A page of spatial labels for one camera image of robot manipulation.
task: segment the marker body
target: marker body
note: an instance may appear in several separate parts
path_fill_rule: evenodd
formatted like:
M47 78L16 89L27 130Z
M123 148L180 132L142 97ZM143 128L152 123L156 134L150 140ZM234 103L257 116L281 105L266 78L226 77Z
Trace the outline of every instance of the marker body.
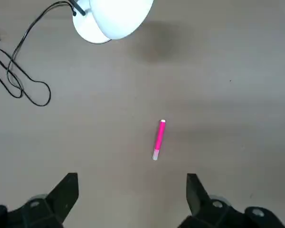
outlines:
M158 127L157 138L156 138L153 157L152 157L153 160L155 160L155 161L158 159L158 155L159 155L160 150L161 150L161 145L162 145L161 143L162 143L162 139L163 139L163 134L165 132L165 127L166 127L166 121L161 120L159 127Z

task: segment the lamp shade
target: lamp shade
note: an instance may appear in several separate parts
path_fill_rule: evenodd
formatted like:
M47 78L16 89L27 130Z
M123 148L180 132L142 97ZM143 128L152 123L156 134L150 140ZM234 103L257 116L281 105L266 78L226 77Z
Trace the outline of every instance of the lamp shade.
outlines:
M121 39L134 32L147 17L153 0L79 0L86 12L73 17L76 31L92 43Z

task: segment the screw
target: screw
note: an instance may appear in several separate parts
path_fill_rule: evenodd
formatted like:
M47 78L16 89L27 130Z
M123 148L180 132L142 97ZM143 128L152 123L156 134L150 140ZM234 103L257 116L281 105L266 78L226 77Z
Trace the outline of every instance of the screw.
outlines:
M262 212L260 209L258 208L254 208L252 210L252 213L254 213L254 215L259 216L259 217L264 217L264 212Z
M219 201L214 201L212 204L216 208L222 208L223 207L223 204Z
M30 204L30 207L31 208L34 208L34 207L36 207L36 206L38 206L39 205L39 202L38 201L35 201L35 202L32 202L31 204Z

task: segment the black cable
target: black cable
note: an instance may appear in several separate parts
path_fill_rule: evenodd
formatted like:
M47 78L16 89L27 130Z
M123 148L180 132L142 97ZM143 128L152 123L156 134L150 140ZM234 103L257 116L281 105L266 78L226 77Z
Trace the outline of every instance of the black cable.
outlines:
M74 11L73 9L73 6L67 2L67 1L57 1L53 4L51 4L49 7L47 7L32 23L31 25L29 26L29 28L26 30L26 32L24 33L21 41L18 43L18 45L16 46L13 54L10 56L6 51L2 50L0 48L0 52L2 52L3 54L5 54L8 58L9 58L9 63L7 66L4 65L4 63L0 60L0 65L6 70L6 77L9 81L9 83L17 88L19 91L20 91L20 94L19 95L15 95L13 94L9 89L8 87L5 85L5 83L2 81L2 79L0 78L0 82L1 84L4 86L4 88L8 91L8 93L14 97L14 98L22 98L23 95L25 95L31 103L33 103L34 105L36 106L40 106L40 107L43 107L43 106L46 106L48 105L48 103L50 102L51 100L51 90L48 86L47 83L43 82L43 81L37 81L37 80L34 80L32 79L30 76L28 76L28 74L16 63L15 61L15 57L17 55L17 53L19 52L19 50L21 49L22 45L23 45L23 42L25 41L25 39L27 38L29 32L32 30L32 28L35 26L35 24L46 14L48 13L50 10L56 8L56 7L60 7L60 6L69 6L73 12L73 15L75 16L76 15L76 12ZM12 64L14 64L30 81L32 82L35 82L35 83L42 83L47 89L48 89L48 100L46 101L45 104L37 104L36 102L34 102L32 100L32 98L25 92L24 90L24 87L23 87L23 84L21 83L21 80L18 78L18 76L12 72L12 70L10 69ZM11 82L10 80L10 76L12 76L12 78L15 80L16 82L16 85L14 83Z

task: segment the white lamp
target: white lamp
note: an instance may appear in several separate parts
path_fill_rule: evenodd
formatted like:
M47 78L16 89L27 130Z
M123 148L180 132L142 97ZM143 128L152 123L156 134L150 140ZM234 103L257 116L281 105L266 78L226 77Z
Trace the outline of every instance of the white lamp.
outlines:
M147 17L153 0L79 0L73 16L79 35L95 44L121 39L134 32Z

